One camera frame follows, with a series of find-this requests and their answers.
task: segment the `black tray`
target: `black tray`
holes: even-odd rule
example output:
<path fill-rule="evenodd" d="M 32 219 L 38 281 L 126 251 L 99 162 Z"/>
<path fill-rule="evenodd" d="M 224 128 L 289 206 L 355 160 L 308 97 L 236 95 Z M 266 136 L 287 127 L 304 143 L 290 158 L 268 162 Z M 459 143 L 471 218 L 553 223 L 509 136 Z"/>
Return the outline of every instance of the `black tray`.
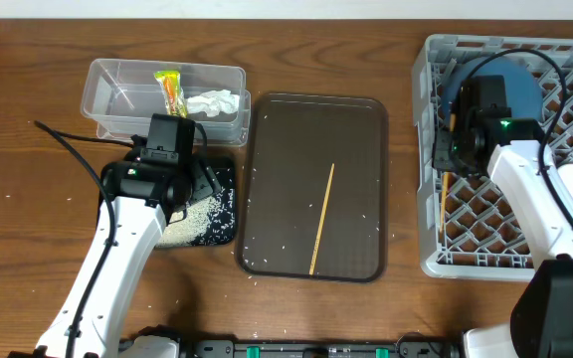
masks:
<path fill-rule="evenodd" d="M 387 123 L 384 106 L 374 99 L 271 93 L 259 101 L 236 253 L 245 271 L 353 282 L 383 272 Z"/>

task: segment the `clear plastic container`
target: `clear plastic container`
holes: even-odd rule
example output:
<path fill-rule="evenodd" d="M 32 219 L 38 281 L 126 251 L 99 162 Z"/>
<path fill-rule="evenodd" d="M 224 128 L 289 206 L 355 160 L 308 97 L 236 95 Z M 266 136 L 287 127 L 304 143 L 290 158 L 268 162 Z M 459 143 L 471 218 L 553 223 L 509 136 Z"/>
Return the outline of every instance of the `clear plastic container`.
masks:
<path fill-rule="evenodd" d="M 166 113 L 165 99 L 154 73 L 177 70 L 185 97 L 209 90 L 230 90 L 240 96 L 238 112 L 189 118 L 203 124 L 209 144 L 244 145 L 250 120 L 245 71 L 237 67 L 165 63 L 158 61 L 97 59 L 90 65 L 81 113 L 98 122 L 97 135 L 128 140 L 132 134 L 147 135 L 153 113 Z"/>

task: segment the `crumpled paper towel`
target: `crumpled paper towel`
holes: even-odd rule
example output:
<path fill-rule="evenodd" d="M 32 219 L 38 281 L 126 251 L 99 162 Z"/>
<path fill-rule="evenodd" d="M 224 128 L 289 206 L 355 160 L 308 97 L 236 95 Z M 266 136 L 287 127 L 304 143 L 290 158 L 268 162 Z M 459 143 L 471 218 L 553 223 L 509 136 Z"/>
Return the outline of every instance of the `crumpled paper towel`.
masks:
<path fill-rule="evenodd" d="M 230 90 L 210 90 L 187 98 L 187 111 L 189 114 L 205 112 L 208 117 L 214 117 L 220 112 L 227 114 L 238 111 L 240 96 L 231 94 Z"/>

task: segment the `wooden table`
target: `wooden table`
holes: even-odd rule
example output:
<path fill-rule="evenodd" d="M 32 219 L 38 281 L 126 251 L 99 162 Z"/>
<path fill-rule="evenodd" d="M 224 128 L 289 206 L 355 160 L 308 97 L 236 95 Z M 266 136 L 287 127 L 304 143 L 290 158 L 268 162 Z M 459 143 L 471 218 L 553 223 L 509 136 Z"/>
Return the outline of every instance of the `wooden table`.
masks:
<path fill-rule="evenodd" d="M 253 100 L 268 91 L 369 96 L 390 120 L 388 268 L 379 280 L 248 279 L 234 245 L 154 252 L 125 336 L 167 323 L 195 337 L 372 341 L 420 330 L 456 339 L 507 320 L 523 284 L 435 279 L 419 267 L 411 67 L 434 33 L 573 38 L 573 22 L 0 20 L 0 357 L 34 347 L 95 230 L 94 183 L 31 122 L 95 135 L 79 107 L 96 58 L 240 66 Z M 96 170 L 123 153 L 76 148 Z M 236 154 L 242 166 L 244 150 Z"/>

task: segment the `plastic bin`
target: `plastic bin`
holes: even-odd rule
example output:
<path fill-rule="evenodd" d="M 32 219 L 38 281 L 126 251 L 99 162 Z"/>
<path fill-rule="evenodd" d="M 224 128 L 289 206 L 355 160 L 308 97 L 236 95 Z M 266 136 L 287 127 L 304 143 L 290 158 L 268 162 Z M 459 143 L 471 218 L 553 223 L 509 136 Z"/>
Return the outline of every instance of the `plastic bin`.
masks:
<path fill-rule="evenodd" d="M 81 113 L 98 122 L 96 134 L 128 140 L 147 135 L 153 113 L 166 113 L 165 99 L 154 73 L 177 70 L 185 97 L 208 90 L 230 90 L 240 96 L 238 112 L 207 117 L 190 114 L 207 133 L 208 144 L 241 146 L 247 142 L 251 99 L 245 91 L 245 71 L 237 67 L 165 63 L 157 61 L 97 59 L 90 66 Z"/>
<path fill-rule="evenodd" d="M 527 242 L 500 190 L 485 177 L 451 178 L 447 229 L 440 234 L 442 178 L 432 167 L 435 130 L 443 126 L 441 85 L 464 64 L 506 49 L 539 50 L 563 70 L 569 98 L 550 147 L 556 165 L 573 163 L 573 40 L 433 35 L 413 66 L 413 121 L 419 135 L 420 184 L 417 208 L 420 261 L 433 277 L 529 281 L 534 275 Z M 558 108 L 560 84 L 542 59 L 526 53 L 507 58 L 521 64 L 538 79 L 543 95 L 544 129 Z"/>

